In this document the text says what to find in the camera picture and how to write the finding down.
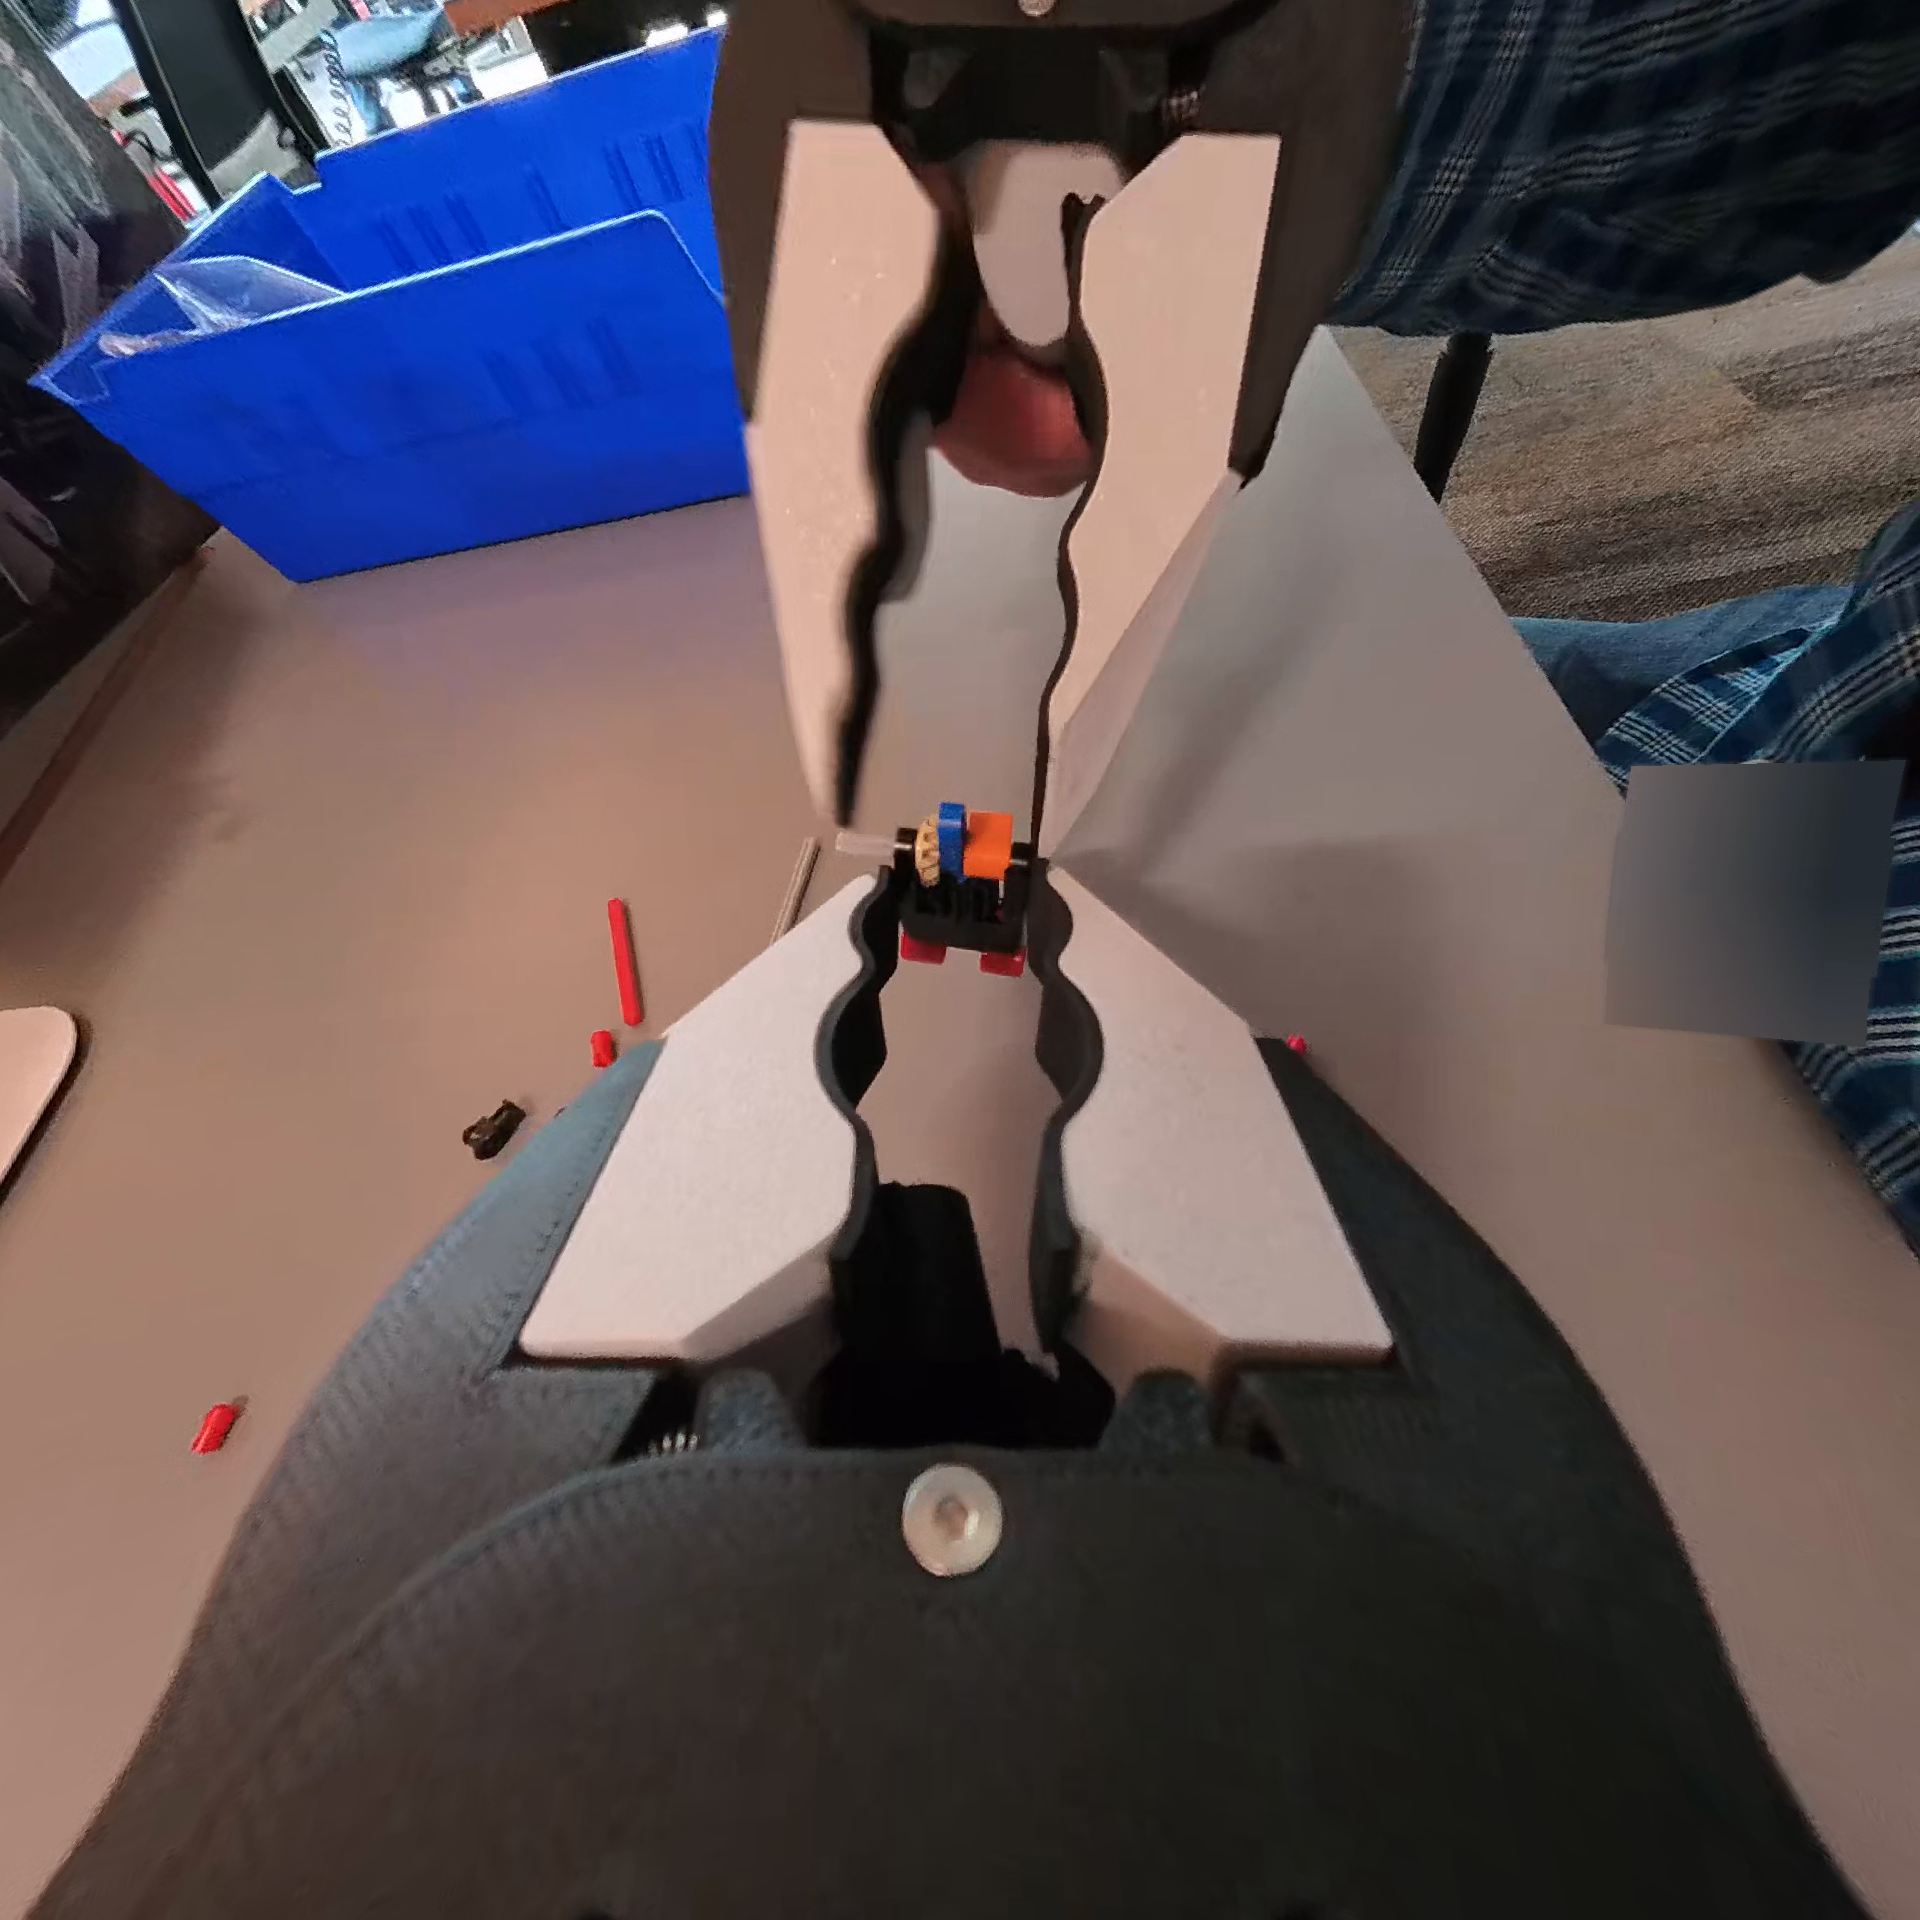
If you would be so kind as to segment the person's right hand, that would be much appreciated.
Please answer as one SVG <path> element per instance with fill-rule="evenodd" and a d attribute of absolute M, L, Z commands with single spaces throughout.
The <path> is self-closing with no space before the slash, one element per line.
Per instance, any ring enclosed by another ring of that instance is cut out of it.
<path fill-rule="evenodd" d="M 1077 493 L 1097 465 L 1068 375 L 1008 340 L 972 340 L 930 446 L 969 485 L 1017 497 Z"/>

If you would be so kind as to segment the person's right forearm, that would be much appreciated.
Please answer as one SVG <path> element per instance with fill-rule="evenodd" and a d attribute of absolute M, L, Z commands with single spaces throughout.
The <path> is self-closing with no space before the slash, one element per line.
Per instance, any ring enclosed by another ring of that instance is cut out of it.
<path fill-rule="evenodd" d="M 1398 108 L 1333 328 L 1659 319 L 1916 226 L 1916 3 L 1411 3 Z"/>

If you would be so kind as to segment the blue plastic bin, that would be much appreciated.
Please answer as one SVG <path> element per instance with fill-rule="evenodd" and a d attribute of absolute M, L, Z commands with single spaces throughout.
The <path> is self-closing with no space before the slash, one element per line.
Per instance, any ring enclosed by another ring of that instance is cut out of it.
<path fill-rule="evenodd" d="M 38 374 L 289 582 L 747 493 L 721 29 L 250 180 Z"/>

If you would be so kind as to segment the black table leg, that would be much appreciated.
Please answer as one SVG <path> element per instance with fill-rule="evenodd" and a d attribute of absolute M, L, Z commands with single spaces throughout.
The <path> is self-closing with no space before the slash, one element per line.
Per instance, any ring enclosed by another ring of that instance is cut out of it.
<path fill-rule="evenodd" d="M 1492 356 L 1492 335 L 1460 330 L 1447 337 L 1427 375 L 1427 394 L 1411 465 L 1433 503 L 1447 497 L 1447 485 L 1477 421 Z"/>

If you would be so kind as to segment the person's plaid shirt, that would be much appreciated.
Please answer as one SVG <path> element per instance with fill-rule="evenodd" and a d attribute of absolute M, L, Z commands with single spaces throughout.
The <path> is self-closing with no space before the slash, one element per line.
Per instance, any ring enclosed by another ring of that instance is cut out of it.
<path fill-rule="evenodd" d="M 1597 738 L 1623 790 L 1657 764 L 1864 760 L 1916 722 L 1916 508 L 1862 552 L 1823 613 L 1768 610 L 1749 638 L 1673 672 Z M 1916 801 L 1895 806 L 1864 1039 L 1792 1042 L 1788 1063 L 1864 1181 L 1916 1243 Z"/>

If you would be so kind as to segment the black lego gear assembly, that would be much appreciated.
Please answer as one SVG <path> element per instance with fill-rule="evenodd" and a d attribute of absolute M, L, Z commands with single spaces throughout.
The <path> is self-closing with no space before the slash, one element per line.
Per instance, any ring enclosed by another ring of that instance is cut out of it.
<path fill-rule="evenodd" d="M 991 806 L 943 801 L 893 834 L 835 829 L 834 847 L 896 878 L 897 956 L 904 963 L 942 968 L 951 955 L 972 955 L 979 973 L 1018 979 L 1030 968 L 1034 848 L 1018 836 L 1017 821 L 1017 862 L 1007 884 L 963 878 L 967 809 Z"/>

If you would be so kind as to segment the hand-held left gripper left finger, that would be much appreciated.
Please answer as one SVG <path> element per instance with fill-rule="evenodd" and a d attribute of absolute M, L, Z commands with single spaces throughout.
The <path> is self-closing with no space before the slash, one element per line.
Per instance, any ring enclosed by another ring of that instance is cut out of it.
<path fill-rule="evenodd" d="M 896 968 L 897 890 L 859 878 L 665 1031 L 520 1330 L 526 1360 L 818 1374 L 877 1186 L 859 1103 Z"/>

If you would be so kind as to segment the person's blue jeans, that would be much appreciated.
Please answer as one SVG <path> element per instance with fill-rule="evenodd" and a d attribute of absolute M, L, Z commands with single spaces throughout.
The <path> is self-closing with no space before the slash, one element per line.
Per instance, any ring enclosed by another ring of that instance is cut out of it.
<path fill-rule="evenodd" d="M 1841 610 L 1837 584 L 1768 587 L 1652 622 L 1513 618 L 1575 727 L 1604 738 L 1670 683 L 1730 680 L 1737 705 L 1762 690 Z"/>

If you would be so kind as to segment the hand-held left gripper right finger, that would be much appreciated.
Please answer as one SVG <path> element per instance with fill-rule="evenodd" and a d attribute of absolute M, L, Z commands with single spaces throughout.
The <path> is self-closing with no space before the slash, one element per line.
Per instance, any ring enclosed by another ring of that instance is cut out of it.
<path fill-rule="evenodd" d="M 1118 1394 L 1386 1364 L 1393 1337 L 1251 1027 L 1061 869 L 1030 905 L 1030 973 L 1059 1099 L 1030 1234 L 1042 1349 Z"/>

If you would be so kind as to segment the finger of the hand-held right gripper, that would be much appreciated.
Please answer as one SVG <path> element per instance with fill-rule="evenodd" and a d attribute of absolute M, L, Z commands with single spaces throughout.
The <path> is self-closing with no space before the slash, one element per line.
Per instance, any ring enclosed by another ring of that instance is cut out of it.
<path fill-rule="evenodd" d="M 1083 234 L 1073 318 L 1105 402 L 1061 541 L 1066 664 L 1046 695 L 1034 848 L 1056 860 L 1141 710 L 1231 500 L 1277 133 L 1187 133 Z"/>
<path fill-rule="evenodd" d="M 874 618 L 904 547 L 897 461 L 947 238 L 874 124 L 790 124 L 746 442 L 801 772 L 834 822 L 859 817 Z"/>

